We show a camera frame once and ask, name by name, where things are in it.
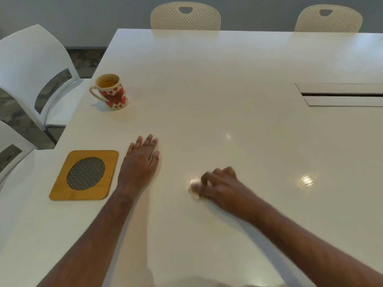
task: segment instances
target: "chair back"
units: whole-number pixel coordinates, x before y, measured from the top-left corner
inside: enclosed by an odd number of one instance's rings
[[[213,7],[195,2],[171,2],[156,7],[150,16],[152,29],[219,30],[221,16]]]
[[[299,15],[296,32],[358,32],[363,17],[352,8],[338,5],[314,5]]]
[[[22,160],[26,155],[28,155],[36,147],[19,135],[15,130],[10,126],[0,121],[0,157],[6,159],[5,154],[8,149],[16,146],[20,149],[20,153],[10,161],[7,166],[0,169],[0,184],[3,179],[11,172],[11,170]],[[0,161],[0,165],[4,165],[6,161]]]
[[[67,68],[71,79],[50,96],[39,114],[35,103],[40,91]],[[45,118],[55,98],[80,78],[64,46],[40,25],[0,40],[0,72],[0,87],[17,100],[41,130],[45,130]]]

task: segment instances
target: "wall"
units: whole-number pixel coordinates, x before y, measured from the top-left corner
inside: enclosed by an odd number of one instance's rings
[[[180,0],[1,0],[0,37],[40,24],[66,47],[106,47],[117,28],[150,28],[156,6]],[[314,4],[359,11],[361,32],[383,33],[383,0],[181,0],[221,14],[222,30],[293,31],[300,12]]]

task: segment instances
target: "chair leg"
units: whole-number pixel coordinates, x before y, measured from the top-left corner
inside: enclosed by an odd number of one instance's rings
[[[57,144],[56,139],[53,137],[53,135],[48,130],[44,130],[44,133],[48,136],[48,138],[53,142],[53,144]]]

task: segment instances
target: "mug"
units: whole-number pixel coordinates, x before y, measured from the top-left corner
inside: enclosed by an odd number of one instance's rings
[[[98,90],[100,96],[93,92],[94,89]],[[125,90],[118,75],[108,73],[99,76],[95,81],[95,86],[91,86],[89,91],[113,110],[123,109],[127,105]]]

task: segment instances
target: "hand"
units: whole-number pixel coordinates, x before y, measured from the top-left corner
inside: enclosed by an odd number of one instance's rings
[[[251,220],[260,200],[237,179],[231,167],[206,172],[201,177],[201,184],[192,184],[192,191],[245,221]]]
[[[128,192],[133,199],[149,183],[157,169],[160,152],[153,151],[158,139],[152,138],[153,135],[149,134],[142,143],[142,137],[138,136],[136,144],[130,143],[118,174],[117,188]]]

